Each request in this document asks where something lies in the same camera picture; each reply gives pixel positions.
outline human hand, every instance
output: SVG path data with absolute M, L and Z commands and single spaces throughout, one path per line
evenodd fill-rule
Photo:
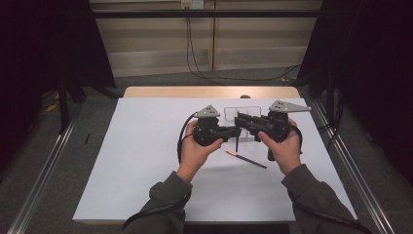
M 288 123 L 293 126 L 297 124 L 290 118 Z M 288 137 L 280 143 L 276 143 L 263 132 L 258 133 L 259 138 L 273 152 L 274 159 L 280 166 L 280 170 L 287 175 L 293 169 L 301 165 L 300 161 L 300 136 L 295 131 L 290 130 Z
M 221 147 L 224 140 L 216 140 L 208 146 L 201 146 L 194 141 L 192 134 L 197 121 L 192 121 L 186 126 L 185 138 L 182 141 L 181 164 L 176 174 L 187 182 L 191 182 L 200 167 L 207 161 L 207 156 Z

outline gray sleeve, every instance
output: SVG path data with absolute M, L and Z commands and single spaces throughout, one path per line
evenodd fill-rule
M 306 165 L 303 164 L 291 171 L 282 184 L 304 206 L 321 213 L 355 221 L 334 190 L 325 182 L 318 181 Z M 309 214 L 296 206 L 293 206 L 293 211 L 303 233 L 362 233 L 351 227 Z
M 149 191 L 150 200 L 142 211 L 174 204 L 182 200 L 192 189 L 192 184 L 183 181 L 172 172 L 164 182 L 158 182 Z M 137 233 L 183 233 L 185 211 L 183 208 L 141 217 L 128 225 L 124 234 Z

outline handheld controller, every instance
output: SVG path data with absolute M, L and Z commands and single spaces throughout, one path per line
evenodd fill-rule
M 209 105 L 195 114 L 198 118 L 197 125 L 194 128 L 194 141 L 202 146 L 208 146 L 219 138 L 227 142 L 231 137 L 239 137 L 241 129 L 236 126 L 222 127 L 218 126 L 219 112 Z
M 247 129 L 254 136 L 254 140 L 258 142 L 261 141 L 258 137 L 259 132 L 264 132 L 275 142 L 283 142 L 288 137 L 291 129 L 297 132 L 302 141 L 298 128 L 288 123 L 287 113 L 310 111 L 310 107 L 276 100 L 269 110 L 267 116 L 261 115 L 261 117 L 238 113 L 238 117 L 235 117 L 235 125 L 239 128 Z M 268 149 L 268 160 L 275 161 L 273 152 L 270 149 Z

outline white board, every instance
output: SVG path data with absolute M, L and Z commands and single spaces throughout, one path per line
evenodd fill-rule
M 284 101 L 306 105 L 301 98 Z M 219 125 L 230 108 L 257 108 L 267 115 L 274 99 L 122 98 L 119 99 L 94 169 L 73 219 L 85 223 L 123 222 L 149 200 L 149 189 L 176 171 L 176 144 L 185 120 L 212 104 L 220 113 Z M 328 183 L 342 203 L 356 214 L 319 137 L 309 112 L 289 113 L 303 135 L 302 163 L 318 180 Z M 192 180 L 191 200 L 185 207 L 188 222 L 271 222 L 295 220 L 291 202 L 281 184 L 277 163 L 267 160 L 268 148 L 244 133 L 239 154 L 267 169 L 232 157 L 230 139 L 212 153 Z

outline dark background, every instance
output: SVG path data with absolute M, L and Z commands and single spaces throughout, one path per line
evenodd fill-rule
M 88 0 L 6 1 L 1 30 L 0 172 L 41 108 L 41 96 L 56 90 L 61 77 L 72 86 L 115 87 Z
M 299 77 L 314 69 L 309 94 L 332 82 L 389 162 L 413 184 L 413 20 L 407 1 L 330 1 L 317 20 Z

